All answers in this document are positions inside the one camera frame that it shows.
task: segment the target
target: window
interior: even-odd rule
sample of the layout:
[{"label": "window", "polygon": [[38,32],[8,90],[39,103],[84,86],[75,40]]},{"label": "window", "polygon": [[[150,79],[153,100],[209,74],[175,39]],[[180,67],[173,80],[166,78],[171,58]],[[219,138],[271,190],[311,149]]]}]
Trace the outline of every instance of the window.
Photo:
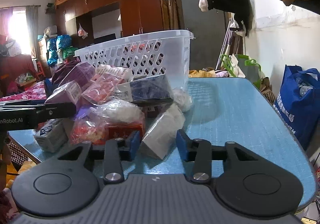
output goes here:
[{"label": "window", "polygon": [[9,33],[10,37],[15,39],[20,45],[22,54],[31,55],[26,10],[13,11],[9,23]]}]

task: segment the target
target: gray door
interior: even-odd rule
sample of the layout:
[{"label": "gray door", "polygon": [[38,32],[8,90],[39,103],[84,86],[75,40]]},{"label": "gray door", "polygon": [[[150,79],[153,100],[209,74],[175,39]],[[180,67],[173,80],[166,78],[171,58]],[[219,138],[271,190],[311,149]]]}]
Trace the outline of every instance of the gray door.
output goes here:
[{"label": "gray door", "polygon": [[196,38],[190,43],[190,70],[215,68],[226,34],[224,12],[202,12],[199,0],[181,1],[185,29]]}]

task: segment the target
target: blue tote bag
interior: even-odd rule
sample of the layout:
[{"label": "blue tote bag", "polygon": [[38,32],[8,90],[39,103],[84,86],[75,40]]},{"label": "blue tote bag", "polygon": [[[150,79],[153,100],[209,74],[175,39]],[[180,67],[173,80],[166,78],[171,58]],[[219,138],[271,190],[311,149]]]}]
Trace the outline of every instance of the blue tote bag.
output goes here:
[{"label": "blue tote bag", "polygon": [[[302,85],[311,85],[300,94]],[[285,66],[280,93],[273,105],[294,133],[303,149],[307,149],[320,115],[320,73],[317,69],[302,71],[300,66]]]}]

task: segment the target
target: metal screw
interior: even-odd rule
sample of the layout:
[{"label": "metal screw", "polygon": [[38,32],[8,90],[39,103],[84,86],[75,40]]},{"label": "metal screw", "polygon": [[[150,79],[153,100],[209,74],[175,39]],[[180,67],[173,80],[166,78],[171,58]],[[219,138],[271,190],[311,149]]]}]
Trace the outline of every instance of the metal screw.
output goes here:
[{"label": "metal screw", "polygon": [[117,172],[111,172],[111,173],[108,173],[106,175],[106,179],[108,181],[114,181],[115,182],[115,181],[118,181],[118,180],[121,179],[121,175],[119,173],[117,173]]},{"label": "metal screw", "polygon": [[209,175],[203,172],[198,172],[193,175],[193,180],[195,181],[206,181],[207,179],[209,179]]}]

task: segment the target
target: blue table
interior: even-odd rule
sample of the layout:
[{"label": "blue table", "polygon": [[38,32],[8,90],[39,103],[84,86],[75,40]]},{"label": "blue table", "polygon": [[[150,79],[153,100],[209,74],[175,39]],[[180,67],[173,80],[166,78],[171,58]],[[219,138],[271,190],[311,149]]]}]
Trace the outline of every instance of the blue table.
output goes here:
[{"label": "blue table", "polygon": [[[203,138],[223,146],[235,141],[296,175],[303,185],[300,209],[314,198],[317,188],[313,168],[296,138],[263,95],[244,78],[191,78],[188,89],[193,108],[184,129],[191,139]],[[33,131],[11,131],[11,137],[37,160],[53,154],[41,150]],[[164,161],[137,154],[134,162],[123,162],[124,173],[190,174],[193,163],[182,162],[176,147]],[[222,162],[212,163],[214,177],[223,173]],[[94,174],[101,176],[97,163]]]}]

